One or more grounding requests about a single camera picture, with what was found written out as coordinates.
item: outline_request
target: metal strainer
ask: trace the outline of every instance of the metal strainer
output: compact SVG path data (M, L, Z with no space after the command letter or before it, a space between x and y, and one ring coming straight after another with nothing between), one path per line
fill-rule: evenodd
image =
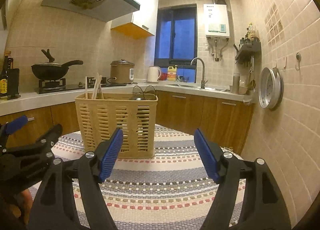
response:
M283 96L283 81L277 68L264 68L259 86L259 102L262 108L274 109Z

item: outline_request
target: faucet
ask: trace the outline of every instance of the faucet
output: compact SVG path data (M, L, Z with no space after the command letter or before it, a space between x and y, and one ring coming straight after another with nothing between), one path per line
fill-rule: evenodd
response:
M193 60L191 60L190 65L192 65L192 63L193 63L193 61L194 61L195 59L199 59L199 60L202 62L202 80L201 80L201 89L204 89L204 85L206 84L206 82L208 82L208 81L204 82L204 62L203 62L203 60L202 60L201 58L199 58L199 57L195 57Z

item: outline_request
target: window frame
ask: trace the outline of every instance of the window frame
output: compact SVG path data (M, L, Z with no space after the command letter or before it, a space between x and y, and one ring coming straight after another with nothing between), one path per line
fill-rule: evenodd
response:
M197 23L197 7L196 4L187 4L187 5L179 5L174 7L165 7L158 9L158 16L161 15L161 11L172 11L171 13L171 36L170 36L170 51L169 58L157 58L156 56L159 54L159 40L157 38L160 37L161 29L161 19L157 19L157 29L156 29L156 47L155 47L155 60L154 65L159 66L160 68L167 68L168 66L177 65L178 68L184 69L195 69L196 70L196 62L191 64L192 59L174 59L173 58L173 45L174 45L174 30L175 30L175 17L174 12L185 8L194 8L195 9L195 38L194 38L194 58L198 55L198 23Z

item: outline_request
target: rice cooker lid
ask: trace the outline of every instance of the rice cooker lid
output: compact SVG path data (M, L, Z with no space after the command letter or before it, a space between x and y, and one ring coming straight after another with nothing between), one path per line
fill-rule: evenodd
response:
M111 65L114 64L129 64L129 65L134 65L134 63L131 63L130 61L124 60L124 59L120 59L120 60L115 60L111 62Z

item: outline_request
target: window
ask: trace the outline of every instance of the window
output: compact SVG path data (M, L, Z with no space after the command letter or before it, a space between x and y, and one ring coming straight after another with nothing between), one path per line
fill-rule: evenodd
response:
M166 72L168 66L178 66L177 75L195 82L197 57L196 5L158 11L155 66Z

